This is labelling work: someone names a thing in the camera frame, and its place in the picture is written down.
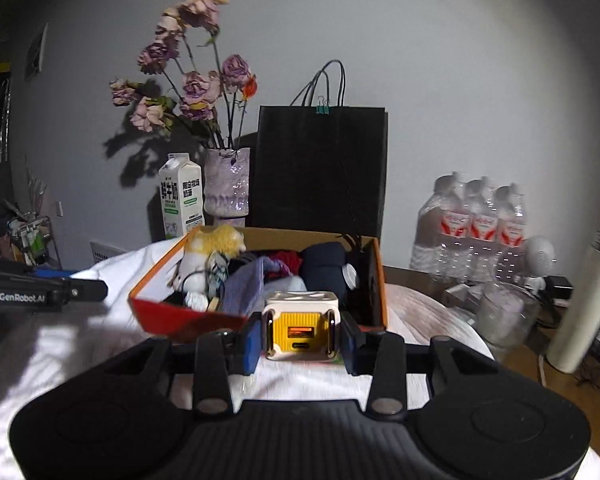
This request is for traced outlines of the yellow cream cube charger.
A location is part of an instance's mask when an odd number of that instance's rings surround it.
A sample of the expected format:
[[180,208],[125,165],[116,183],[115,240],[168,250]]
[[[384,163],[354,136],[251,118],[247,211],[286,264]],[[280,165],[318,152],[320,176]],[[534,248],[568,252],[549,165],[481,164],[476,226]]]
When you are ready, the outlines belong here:
[[270,361],[332,362],[339,351],[339,301],[333,292],[274,292],[262,311]]

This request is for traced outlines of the red orange cardboard box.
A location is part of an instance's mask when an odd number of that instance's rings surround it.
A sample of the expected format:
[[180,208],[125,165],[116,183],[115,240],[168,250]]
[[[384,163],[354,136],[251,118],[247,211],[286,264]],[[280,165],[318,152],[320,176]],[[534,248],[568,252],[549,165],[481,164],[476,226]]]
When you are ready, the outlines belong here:
[[212,244],[197,228],[146,271],[129,293],[147,333],[191,342],[228,328],[239,330],[274,292],[332,292],[336,313],[363,330],[388,325],[385,277],[376,238],[322,232],[243,228],[238,255]]

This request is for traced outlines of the yellow white plush toy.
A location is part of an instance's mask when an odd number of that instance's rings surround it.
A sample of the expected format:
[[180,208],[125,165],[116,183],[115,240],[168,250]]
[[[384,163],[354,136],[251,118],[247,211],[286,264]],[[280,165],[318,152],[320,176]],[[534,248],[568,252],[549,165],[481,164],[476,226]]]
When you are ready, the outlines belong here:
[[242,232],[224,224],[212,231],[198,231],[189,238],[171,281],[174,292],[183,296],[184,306],[207,311],[228,278],[230,260],[246,251]]

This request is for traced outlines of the dark navy plush toy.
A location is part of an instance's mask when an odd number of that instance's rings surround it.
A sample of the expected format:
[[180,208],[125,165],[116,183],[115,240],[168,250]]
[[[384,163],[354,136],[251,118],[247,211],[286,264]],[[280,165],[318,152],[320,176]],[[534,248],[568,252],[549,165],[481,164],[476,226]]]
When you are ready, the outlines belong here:
[[343,300],[358,287],[358,272],[338,242],[315,244],[300,252],[299,276],[310,292],[333,292]]

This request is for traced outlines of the red cloth item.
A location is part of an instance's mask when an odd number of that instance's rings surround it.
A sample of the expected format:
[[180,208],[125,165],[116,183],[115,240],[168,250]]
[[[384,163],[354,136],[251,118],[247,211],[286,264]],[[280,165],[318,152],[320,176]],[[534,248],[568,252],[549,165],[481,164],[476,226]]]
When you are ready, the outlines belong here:
[[268,256],[272,260],[283,263],[291,274],[299,274],[302,265],[302,258],[298,252],[295,252],[294,250],[281,249],[271,252]]

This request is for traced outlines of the water bottle left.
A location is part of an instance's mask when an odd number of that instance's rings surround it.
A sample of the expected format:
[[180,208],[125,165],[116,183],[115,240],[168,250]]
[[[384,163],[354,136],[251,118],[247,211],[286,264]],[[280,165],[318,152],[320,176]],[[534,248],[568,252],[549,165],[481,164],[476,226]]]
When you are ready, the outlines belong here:
[[466,176],[457,171],[438,177],[434,192],[418,212],[411,268],[437,281],[467,280],[470,212],[466,183]]

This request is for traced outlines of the water bottle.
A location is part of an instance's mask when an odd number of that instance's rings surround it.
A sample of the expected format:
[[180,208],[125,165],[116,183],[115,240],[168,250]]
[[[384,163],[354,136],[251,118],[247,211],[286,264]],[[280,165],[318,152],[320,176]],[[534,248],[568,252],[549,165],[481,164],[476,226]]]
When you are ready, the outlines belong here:
[[489,177],[468,184],[467,203],[470,212],[468,244],[468,280],[490,281],[498,232],[498,210],[495,205],[495,184]]
[[527,213],[524,206],[524,191],[520,184],[512,182],[496,192],[498,206],[498,263],[495,278],[500,282],[512,282],[517,266],[524,254]]
[[466,176],[457,171],[438,177],[434,192],[418,212],[411,268],[437,281],[467,280],[470,212],[466,183]]

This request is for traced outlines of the water bottle right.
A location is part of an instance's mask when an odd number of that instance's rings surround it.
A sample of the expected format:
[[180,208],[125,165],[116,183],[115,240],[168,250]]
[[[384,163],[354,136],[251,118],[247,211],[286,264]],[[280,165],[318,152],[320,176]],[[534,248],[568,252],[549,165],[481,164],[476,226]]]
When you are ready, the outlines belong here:
[[512,182],[496,192],[498,206],[498,263],[495,278],[500,282],[512,282],[517,266],[524,254],[527,213],[524,206],[524,191],[520,184]]

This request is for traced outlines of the white milk carton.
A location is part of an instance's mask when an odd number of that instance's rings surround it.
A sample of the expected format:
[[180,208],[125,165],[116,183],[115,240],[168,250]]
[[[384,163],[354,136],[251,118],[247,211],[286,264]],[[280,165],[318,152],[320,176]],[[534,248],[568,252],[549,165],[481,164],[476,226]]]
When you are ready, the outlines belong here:
[[158,172],[166,238],[180,238],[204,225],[202,168],[188,153],[170,153]]

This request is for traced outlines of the water bottle middle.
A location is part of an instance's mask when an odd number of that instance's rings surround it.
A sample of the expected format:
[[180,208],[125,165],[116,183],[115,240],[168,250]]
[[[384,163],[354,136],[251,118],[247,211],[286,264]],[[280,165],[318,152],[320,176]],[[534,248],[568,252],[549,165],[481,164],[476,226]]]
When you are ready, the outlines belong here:
[[489,177],[468,184],[467,203],[470,212],[468,244],[468,280],[490,281],[498,232],[498,210],[495,205],[495,184]]

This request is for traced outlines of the purple glass vase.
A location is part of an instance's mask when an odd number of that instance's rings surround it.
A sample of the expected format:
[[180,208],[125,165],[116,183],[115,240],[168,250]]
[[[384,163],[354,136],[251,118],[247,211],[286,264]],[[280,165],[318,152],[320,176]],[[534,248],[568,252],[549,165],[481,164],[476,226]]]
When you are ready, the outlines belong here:
[[208,150],[204,159],[204,212],[215,226],[242,228],[249,214],[250,148]]

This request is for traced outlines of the white round robot speaker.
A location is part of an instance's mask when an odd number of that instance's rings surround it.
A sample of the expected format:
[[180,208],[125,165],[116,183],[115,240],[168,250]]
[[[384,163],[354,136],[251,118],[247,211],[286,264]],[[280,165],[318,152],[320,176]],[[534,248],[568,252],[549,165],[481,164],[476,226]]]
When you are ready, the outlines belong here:
[[532,294],[545,288],[545,279],[552,273],[556,263],[555,247],[550,240],[534,236],[524,245],[524,264],[521,271],[522,287]]

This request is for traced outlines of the white thermos bottle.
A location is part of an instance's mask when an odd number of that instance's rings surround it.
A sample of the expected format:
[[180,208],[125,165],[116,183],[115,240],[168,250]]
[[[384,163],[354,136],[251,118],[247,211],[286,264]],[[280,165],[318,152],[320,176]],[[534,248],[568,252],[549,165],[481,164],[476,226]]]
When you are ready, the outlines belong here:
[[572,374],[580,366],[600,329],[600,232],[585,254],[567,312],[562,316],[545,359],[558,372]]

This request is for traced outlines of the green binder clip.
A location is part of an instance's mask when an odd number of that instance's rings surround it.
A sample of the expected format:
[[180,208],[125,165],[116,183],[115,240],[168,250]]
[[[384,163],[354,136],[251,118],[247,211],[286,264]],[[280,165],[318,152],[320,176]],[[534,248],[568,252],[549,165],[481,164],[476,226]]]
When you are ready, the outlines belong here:
[[317,115],[329,114],[329,102],[324,96],[318,96],[316,101],[315,113]]

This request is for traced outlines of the dried purple pink flowers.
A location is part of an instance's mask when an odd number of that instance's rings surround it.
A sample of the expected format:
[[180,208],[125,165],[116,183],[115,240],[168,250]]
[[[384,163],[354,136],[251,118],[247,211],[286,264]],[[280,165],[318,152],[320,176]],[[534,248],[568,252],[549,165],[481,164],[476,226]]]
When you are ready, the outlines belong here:
[[242,55],[220,55],[220,11],[229,3],[182,0],[162,12],[136,64],[143,75],[162,77],[166,90],[152,88],[149,79],[110,81],[112,104],[130,110],[136,130],[170,136],[183,128],[206,148],[239,148],[258,80]]

